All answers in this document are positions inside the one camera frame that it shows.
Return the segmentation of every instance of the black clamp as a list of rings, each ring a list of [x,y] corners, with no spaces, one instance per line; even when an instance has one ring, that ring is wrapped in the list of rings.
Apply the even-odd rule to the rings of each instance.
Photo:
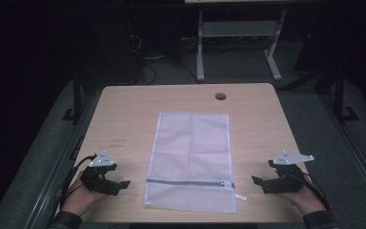
[[[254,184],[261,186],[265,194],[296,193],[306,182],[301,169],[295,164],[273,164],[272,160],[269,160],[269,164],[270,167],[276,168],[275,172],[278,174],[278,178],[263,180],[252,176]]]
[[[90,167],[88,166],[83,172],[81,180],[85,187],[92,192],[98,192],[107,195],[117,196],[118,192],[122,189],[129,187],[131,181],[125,180],[120,183],[116,183],[105,178],[105,174],[108,171],[114,171],[117,167],[116,164],[110,166]]]

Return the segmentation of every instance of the sleeve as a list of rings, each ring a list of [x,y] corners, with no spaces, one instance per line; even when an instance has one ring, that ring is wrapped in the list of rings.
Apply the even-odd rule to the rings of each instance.
[[[58,212],[50,225],[50,229],[77,229],[82,219],[76,214],[69,212]]]
[[[329,211],[317,211],[303,217],[308,229],[339,229],[341,228],[335,217]]]

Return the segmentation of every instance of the dark background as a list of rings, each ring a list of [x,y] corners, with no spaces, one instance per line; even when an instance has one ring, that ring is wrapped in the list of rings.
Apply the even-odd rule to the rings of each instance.
[[[84,13],[57,10],[52,2],[0,0],[0,201],[56,97],[76,72],[83,71],[81,63],[90,62],[86,58],[80,59],[83,52],[69,37],[71,29],[75,25],[94,27],[92,21],[100,22],[103,19],[97,15],[100,13],[92,14],[87,20]],[[123,20],[128,18],[127,13],[117,16],[114,20],[119,34],[137,32],[146,38],[147,46],[163,47],[175,41],[176,37],[179,39],[180,36],[196,33],[196,13],[192,11],[178,14],[141,12],[139,16],[146,23],[129,27],[123,27]],[[162,23],[163,33],[158,32],[159,23]],[[86,40],[81,41],[83,46],[101,51],[103,43],[100,43],[100,37],[108,35],[105,30],[102,28],[100,33],[91,35],[93,40],[89,46],[83,43]],[[310,39],[308,34],[316,32],[321,36]],[[301,37],[309,44],[303,53],[307,57],[299,64],[299,69],[313,70],[341,53],[338,59],[341,60],[342,68],[347,70],[347,78],[361,89],[366,98],[366,2],[290,10],[281,39],[291,40],[295,37]],[[118,57],[122,52],[123,49],[119,50]],[[96,57],[109,60],[116,59],[117,55],[109,57],[99,53]],[[131,62],[139,68],[139,59],[132,59]],[[102,70],[92,66],[90,71],[91,75],[101,75]],[[98,81],[103,83],[105,80],[98,78]],[[112,82],[98,83],[93,89],[119,81],[114,77]]]

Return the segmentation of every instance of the desk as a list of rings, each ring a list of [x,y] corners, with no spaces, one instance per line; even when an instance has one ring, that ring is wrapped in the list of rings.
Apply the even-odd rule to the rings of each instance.
[[[225,100],[215,94],[224,93]],[[207,214],[144,205],[144,187],[159,112],[230,115],[237,213]],[[99,100],[78,159],[106,149],[118,165],[106,178],[129,179],[129,188],[93,206],[86,221],[113,222],[283,222],[301,221],[283,198],[265,195],[251,175],[276,178],[268,159],[282,150],[298,152],[290,126],[270,84],[116,86]]]
[[[281,29],[284,24],[284,18],[287,10],[281,10],[278,20],[269,21],[224,21],[224,22],[203,22],[202,11],[198,19],[198,38],[197,38],[197,80],[203,81],[204,64],[202,51],[203,37],[221,37],[221,36],[271,36],[273,38],[269,49],[264,51],[267,63],[272,71],[275,80],[281,80],[281,74],[275,64],[273,57]]]

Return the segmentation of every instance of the gray carpet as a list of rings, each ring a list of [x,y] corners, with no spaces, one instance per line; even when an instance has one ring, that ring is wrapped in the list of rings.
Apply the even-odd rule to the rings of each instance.
[[[253,83],[267,82],[275,87],[284,86],[304,73],[293,70],[300,42],[281,42],[275,59],[283,80],[276,82],[264,59],[262,50],[266,45],[252,44],[239,51],[232,48],[220,54],[206,54],[204,83]],[[193,84],[195,57],[187,52],[181,59],[167,58],[149,63],[156,70],[153,84]],[[153,71],[144,69],[147,80],[154,77]],[[279,100],[290,123],[299,150],[315,156],[315,161],[306,163],[309,173],[325,190],[335,217],[343,228],[366,228],[366,181],[357,167],[349,144],[328,109],[327,98],[313,90],[317,78],[291,92],[278,92]],[[72,108],[72,86],[68,85],[54,104],[46,122],[36,137],[13,184],[0,205],[0,228],[43,228],[51,213],[40,200],[52,197],[67,170],[73,164],[69,160],[80,136],[89,126],[97,96],[84,96],[84,116],[76,124],[63,121],[62,116]],[[347,122],[345,128],[351,133],[366,157],[366,105],[359,91],[346,82],[345,104],[352,106],[360,121]],[[54,164],[63,158],[61,166]],[[50,175],[57,174],[50,180]],[[82,228],[128,228],[128,224],[104,224],[86,222]],[[260,224],[260,229],[305,228],[302,223]]]

